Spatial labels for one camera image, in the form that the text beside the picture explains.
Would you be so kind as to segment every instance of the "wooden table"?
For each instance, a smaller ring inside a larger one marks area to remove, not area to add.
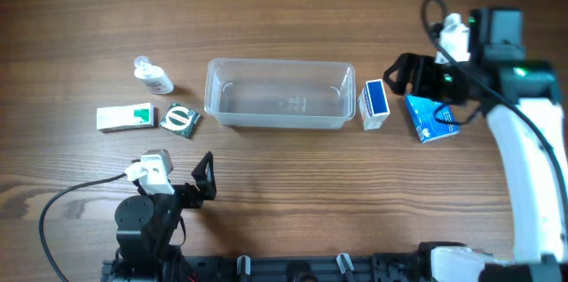
[[[528,55],[568,65],[566,0],[446,1],[462,14],[490,4],[523,9]],[[95,130],[102,106],[152,102],[162,116],[177,101],[205,114],[207,64],[217,57],[350,62],[360,92],[400,53],[433,54],[420,3],[0,0],[0,280],[57,280],[37,233],[44,204],[156,148],[170,150],[174,184],[188,181],[204,153],[215,155],[217,200],[184,212],[185,255],[369,255],[424,240],[510,255],[508,191],[483,119],[422,145],[403,98],[389,93],[390,117],[370,132],[359,114],[335,131],[231,128],[205,116],[191,140],[164,129]],[[163,67],[176,92],[148,93],[133,76],[138,55]],[[51,208],[47,239],[70,280],[99,279],[118,247],[114,209],[133,194],[120,180]]]

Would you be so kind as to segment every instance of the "small plastic bottle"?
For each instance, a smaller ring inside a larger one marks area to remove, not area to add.
[[[148,57],[139,56],[134,59],[134,76],[138,78],[150,92],[157,95],[167,94],[174,90],[174,84],[166,73],[158,66],[152,65]]]

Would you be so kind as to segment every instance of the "green and white box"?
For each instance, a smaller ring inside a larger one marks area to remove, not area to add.
[[[102,132],[153,126],[154,106],[150,103],[97,108],[97,130]]]
[[[200,119],[201,115],[198,112],[173,102],[166,115],[163,116],[160,126],[190,139]]]

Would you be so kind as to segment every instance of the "white box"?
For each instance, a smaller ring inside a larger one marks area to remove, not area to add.
[[[363,129],[379,129],[391,111],[384,92],[383,79],[365,82],[359,96],[359,110],[363,119]]]
[[[97,108],[97,130],[102,132],[153,126],[154,106],[150,103]]]

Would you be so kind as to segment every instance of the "small cardboard box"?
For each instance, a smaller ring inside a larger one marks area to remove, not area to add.
[[[101,132],[153,126],[154,106],[150,103],[97,108],[97,130]]]
[[[391,111],[384,92],[383,79],[365,82],[359,96],[359,110],[363,119],[363,129],[379,129]]]
[[[441,103],[410,95],[406,96],[405,103],[416,127],[420,142],[425,143],[453,136],[460,132],[460,127],[457,125],[439,123],[434,119],[434,111],[442,105]],[[439,111],[438,118],[445,121],[454,121],[454,115],[449,106]]]

